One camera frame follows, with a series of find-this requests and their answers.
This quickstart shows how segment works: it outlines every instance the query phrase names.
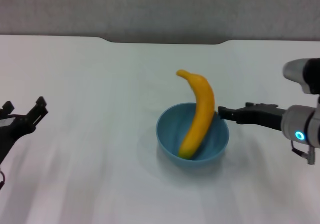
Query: banana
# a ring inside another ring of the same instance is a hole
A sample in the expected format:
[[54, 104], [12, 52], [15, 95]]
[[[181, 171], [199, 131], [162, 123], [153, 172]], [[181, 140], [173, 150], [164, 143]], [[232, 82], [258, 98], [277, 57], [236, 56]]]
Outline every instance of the banana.
[[215, 97], [208, 81], [198, 74], [178, 70], [176, 74], [186, 79], [195, 93], [195, 115], [188, 133], [186, 134], [178, 156], [190, 159], [204, 139], [215, 113]]

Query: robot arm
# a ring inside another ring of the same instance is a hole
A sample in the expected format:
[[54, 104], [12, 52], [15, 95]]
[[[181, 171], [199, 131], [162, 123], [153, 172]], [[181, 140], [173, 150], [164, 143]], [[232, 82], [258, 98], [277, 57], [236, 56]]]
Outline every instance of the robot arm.
[[[297, 82], [304, 93], [320, 95], [320, 59], [297, 59], [285, 64], [285, 78]], [[315, 163], [315, 148], [320, 148], [320, 98], [317, 107], [293, 105], [287, 110], [274, 104], [246, 103], [244, 108], [227, 109], [218, 107], [223, 119], [239, 124], [258, 124], [282, 131], [291, 140], [292, 151], [306, 158], [308, 164]], [[309, 146], [304, 153], [293, 146], [293, 141]]]
[[0, 164], [22, 136], [32, 133], [36, 125], [48, 113], [43, 97], [38, 98], [36, 105], [26, 115], [10, 114], [14, 107], [10, 101], [0, 109]]

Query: white table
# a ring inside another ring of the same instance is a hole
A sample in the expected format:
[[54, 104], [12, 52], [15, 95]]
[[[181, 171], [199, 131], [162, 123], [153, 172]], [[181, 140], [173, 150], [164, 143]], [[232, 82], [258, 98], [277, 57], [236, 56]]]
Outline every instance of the white table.
[[49, 111], [1, 165], [0, 223], [319, 223], [320, 159], [308, 166], [281, 132], [228, 121], [225, 155], [198, 171], [171, 164], [155, 135], [165, 109], [195, 100], [180, 68], [209, 80], [217, 106], [315, 106], [282, 67], [319, 56], [319, 42], [0, 36], [0, 105], [26, 114], [44, 96]]

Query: gray robot arm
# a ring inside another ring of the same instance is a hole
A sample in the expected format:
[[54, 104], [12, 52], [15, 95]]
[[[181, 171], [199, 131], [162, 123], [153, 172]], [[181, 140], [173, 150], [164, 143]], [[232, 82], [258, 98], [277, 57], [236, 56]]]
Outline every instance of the gray robot arm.
[[[283, 75], [299, 83], [304, 93], [320, 95], [320, 59], [290, 61], [285, 64]], [[316, 108], [293, 105], [284, 110], [274, 104], [246, 103], [241, 109], [218, 107], [218, 113], [239, 124], [258, 124], [282, 131], [291, 140], [293, 152], [306, 158], [308, 164], [315, 163], [315, 148], [320, 148], [320, 98]], [[296, 149], [293, 141], [308, 145], [308, 153]]]

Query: bowl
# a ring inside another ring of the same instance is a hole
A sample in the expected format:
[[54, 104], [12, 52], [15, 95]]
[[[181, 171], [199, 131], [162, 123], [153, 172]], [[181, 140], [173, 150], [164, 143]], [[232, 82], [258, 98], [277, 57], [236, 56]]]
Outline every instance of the bowl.
[[161, 114], [156, 124], [156, 137], [162, 151], [181, 167], [202, 167], [213, 163], [224, 152], [229, 130], [226, 122], [215, 113], [211, 125], [196, 153], [190, 160], [178, 157], [179, 147], [196, 112], [195, 103], [181, 103]]

